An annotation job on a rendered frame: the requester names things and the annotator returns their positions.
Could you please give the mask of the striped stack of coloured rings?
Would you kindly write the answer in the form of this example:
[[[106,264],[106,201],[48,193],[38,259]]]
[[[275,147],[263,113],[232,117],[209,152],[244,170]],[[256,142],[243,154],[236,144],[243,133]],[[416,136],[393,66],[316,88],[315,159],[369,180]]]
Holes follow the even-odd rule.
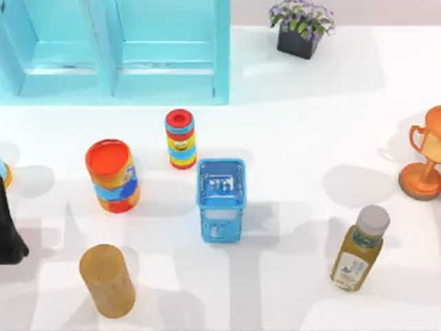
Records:
[[[176,169],[185,170],[196,163],[194,128],[194,117],[186,109],[171,110],[165,117],[169,161]]]

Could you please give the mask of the orange and blue can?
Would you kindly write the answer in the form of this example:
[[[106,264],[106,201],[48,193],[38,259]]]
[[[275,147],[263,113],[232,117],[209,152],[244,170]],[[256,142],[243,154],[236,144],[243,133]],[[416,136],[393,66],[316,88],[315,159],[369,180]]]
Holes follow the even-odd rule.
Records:
[[[139,178],[126,143],[118,139],[97,141],[86,152],[85,164],[104,210],[123,213],[139,202]]]

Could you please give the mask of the black pot with purple flowers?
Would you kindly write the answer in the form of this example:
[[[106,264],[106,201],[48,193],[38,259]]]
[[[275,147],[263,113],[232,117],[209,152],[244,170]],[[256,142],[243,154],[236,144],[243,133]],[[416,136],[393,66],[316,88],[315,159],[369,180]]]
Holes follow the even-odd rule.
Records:
[[[336,27],[334,13],[310,0],[282,0],[269,9],[269,21],[279,27],[277,50],[301,59],[310,59]]]

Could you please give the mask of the wooden cylinder cup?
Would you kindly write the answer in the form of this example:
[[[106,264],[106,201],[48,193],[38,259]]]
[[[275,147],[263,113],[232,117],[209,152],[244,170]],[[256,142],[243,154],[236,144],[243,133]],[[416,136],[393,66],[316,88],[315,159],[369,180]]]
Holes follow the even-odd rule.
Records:
[[[103,316],[118,319],[134,307],[134,286],[123,253],[117,247],[92,246],[81,257],[79,272]]]

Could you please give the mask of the orange and blue round object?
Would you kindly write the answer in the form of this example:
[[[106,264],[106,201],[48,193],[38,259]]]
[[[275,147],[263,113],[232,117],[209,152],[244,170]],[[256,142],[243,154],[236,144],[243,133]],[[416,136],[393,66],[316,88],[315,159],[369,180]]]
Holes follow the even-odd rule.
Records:
[[[0,160],[0,177],[3,179],[4,187],[7,188],[12,181],[12,171],[7,163]]]

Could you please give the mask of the yellow bottle with grey cap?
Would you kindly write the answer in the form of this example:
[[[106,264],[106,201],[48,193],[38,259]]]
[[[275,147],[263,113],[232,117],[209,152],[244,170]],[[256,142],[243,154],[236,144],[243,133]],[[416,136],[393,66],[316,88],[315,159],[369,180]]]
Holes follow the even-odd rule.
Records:
[[[367,205],[347,231],[330,278],[341,290],[358,291],[370,273],[390,225],[389,213],[379,205]]]

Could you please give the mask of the blue square basket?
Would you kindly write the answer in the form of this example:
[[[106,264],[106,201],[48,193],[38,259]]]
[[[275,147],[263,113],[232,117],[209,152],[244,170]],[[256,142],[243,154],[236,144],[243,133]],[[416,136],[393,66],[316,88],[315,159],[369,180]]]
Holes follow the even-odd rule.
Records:
[[[197,165],[196,202],[201,236],[207,243],[237,243],[247,205],[246,171],[242,159],[201,159]]]

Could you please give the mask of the orange trophy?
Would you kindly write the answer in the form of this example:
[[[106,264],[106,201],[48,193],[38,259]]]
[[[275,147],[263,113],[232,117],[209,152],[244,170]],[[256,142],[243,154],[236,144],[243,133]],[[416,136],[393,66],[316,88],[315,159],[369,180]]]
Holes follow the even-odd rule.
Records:
[[[409,197],[429,201],[441,193],[441,173],[435,167],[441,165],[441,105],[425,114],[424,127],[409,129],[411,147],[425,158],[425,162],[407,164],[401,170],[398,183]]]

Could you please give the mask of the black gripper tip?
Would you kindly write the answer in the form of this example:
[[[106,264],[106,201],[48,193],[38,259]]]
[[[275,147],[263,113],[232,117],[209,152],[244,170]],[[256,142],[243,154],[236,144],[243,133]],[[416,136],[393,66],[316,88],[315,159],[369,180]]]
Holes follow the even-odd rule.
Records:
[[[12,220],[3,178],[0,176],[0,265],[17,265],[30,250]]]

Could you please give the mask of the light blue rack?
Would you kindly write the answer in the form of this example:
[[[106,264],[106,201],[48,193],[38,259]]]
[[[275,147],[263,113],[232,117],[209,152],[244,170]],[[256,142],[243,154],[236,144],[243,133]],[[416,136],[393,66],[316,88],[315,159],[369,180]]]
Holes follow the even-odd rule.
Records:
[[[0,0],[0,106],[229,101],[230,0]]]

